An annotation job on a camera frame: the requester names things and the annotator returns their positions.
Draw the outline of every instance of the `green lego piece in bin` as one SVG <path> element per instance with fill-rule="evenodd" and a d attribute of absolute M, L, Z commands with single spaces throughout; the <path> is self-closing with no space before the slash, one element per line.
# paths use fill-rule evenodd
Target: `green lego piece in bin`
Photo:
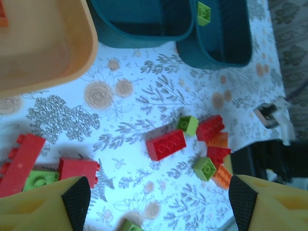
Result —
<path fill-rule="evenodd" d="M 198 24 L 205 26 L 209 22 L 211 22 L 211 8 L 198 2 Z"/>
<path fill-rule="evenodd" d="M 125 219 L 119 231 L 144 231 L 142 228 Z"/>
<path fill-rule="evenodd" d="M 26 180 L 23 191 L 51 184 L 59 179 L 58 172 L 32 170 Z"/>
<path fill-rule="evenodd" d="M 193 166 L 193 170 L 200 180 L 204 181 L 209 181 L 216 172 L 213 162 L 208 157 L 200 157 Z"/>
<path fill-rule="evenodd" d="M 185 131 L 188 135 L 196 135 L 199 120 L 193 116 L 183 116 L 180 118 L 177 129 Z"/>

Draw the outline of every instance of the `tablecloth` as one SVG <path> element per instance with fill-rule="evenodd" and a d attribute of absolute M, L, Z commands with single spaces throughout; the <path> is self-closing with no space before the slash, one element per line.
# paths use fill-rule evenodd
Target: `tablecloth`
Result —
<path fill-rule="evenodd" d="M 99 162 L 86 231 L 116 230 L 123 218 L 146 231 L 218 229 L 232 209 L 228 191 L 192 170 L 206 155 L 204 142 L 186 137 L 186 148 L 156 162 L 145 140 L 171 131 L 184 115 L 200 121 L 221 115 L 232 150 L 280 137 L 252 112 L 284 89 L 267 2 L 248 3 L 253 58 L 247 67 L 191 68 L 174 42 L 150 49 L 100 44 L 81 78 L 0 100 L 0 161 L 20 133 L 30 132 L 47 140 L 35 168 L 56 170 L 60 156 Z"/>

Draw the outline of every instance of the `plastic container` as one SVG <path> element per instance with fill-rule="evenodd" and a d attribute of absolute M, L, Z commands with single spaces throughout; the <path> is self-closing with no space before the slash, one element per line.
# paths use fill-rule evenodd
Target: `plastic container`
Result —
<path fill-rule="evenodd" d="M 88 0 L 88 4 L 99 41 L 114 48 L 179 41 L 194 25 L 191 0 Z"/>
<path fill-rule="evenodd" d="M 193 32 L 177 43 L 181 59 L 191 67 L 217 70 L 246 66 L 252 55 L 246 0 L 200 0 L 211 8 L 210 22 L 195 23 Z M 197 18 L 198 1 L 194 1 Z"/>
<path fill-rule="evenodd" d="M 80 77 L 98 41 L 85 0 L 3 0 L 9 27 L 0 28 L 0 97 Z"/>

